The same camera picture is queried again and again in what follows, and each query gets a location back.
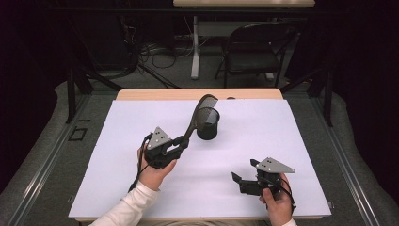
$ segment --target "table leg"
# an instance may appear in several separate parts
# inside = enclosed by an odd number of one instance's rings
[[[199,32],[198,32],[197,16],[194,16],[193,36],[194,36],[194,44],[193,44],[194,56],[193,56],[193,66],[191,69],[191,79],[198,79],[200,71],[200,49],[199,49]]]

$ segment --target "wooden table edge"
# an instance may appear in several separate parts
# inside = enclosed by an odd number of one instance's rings
[[[277,99],[283,100],[279,89],[122,89],[117,101],[132,100],[199,100],[205,94],[217,99]]]

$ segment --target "desk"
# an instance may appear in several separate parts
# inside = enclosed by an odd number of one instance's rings
[[[120,91],[111,106],[69,217],[94,220],[116,204],[135,179],[136,149],[143,137],[158,125],[172,138],[183,134],[198,99],[206,93],[219,99],[215,106],[221,115],[219,133],[209,141],[193,134],[161,185],[158,203],[143,219],[267,218],[258,197],[241,194],[231,178],[234,171],[255,180],[249,159],[262,161],[267,156],[296,170],[287,175],[298,206],[295,218],[331,214],[294,116],[278,89],[132,89]]]
[[[314,6],[314,0],[174,0],[173,5],[175,7],[191,7],[191,8],[200,8],[200,7],[235,7],[235,8],[308,8]],[[233,26],[231,24],[223,24],[227,25],[227,28],[224,28],[225,36],[229,36],[230,33],[240,25],[244,25],[242,23],[234,23]],[[193,23],[193,36],[194,36],[194,56],[193,56],[193,66],[191,69],[191,78],[198,79],[199,78],[199,69],[200,69],[200,49],[199,49],[199,35],[207,35],[206,33],[201,34],[199,32],[200,22],[198,21],[198,17],[194,16]]]

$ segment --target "white table surface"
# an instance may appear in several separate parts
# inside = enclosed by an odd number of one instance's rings
[[[160,126],[171,138],[185,133],[198,101],[114,101],[70,218],[98,218],[122,198],[136,177],[136,150]],[[256,180],[249,159],[273,157],[295,169],[286,174],[295,218],[331,215],[308,152],[285,100],[219,100],[218,135],[193,133],[174,171],[161,185],[158,203],[144,219],[262,219],[265,206],[240,193],[231,172]]]

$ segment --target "black mug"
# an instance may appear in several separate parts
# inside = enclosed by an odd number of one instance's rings
[[[199,138],[204,140],[213,139],[217,135],[217,124],[220,119],[219,112],[211,107],[204,107],[201,108],[199,111],[201,110],[209,111],[209,116],[204,123],[203,128],[201,130],[197,129],[197,135],[199,136]]]

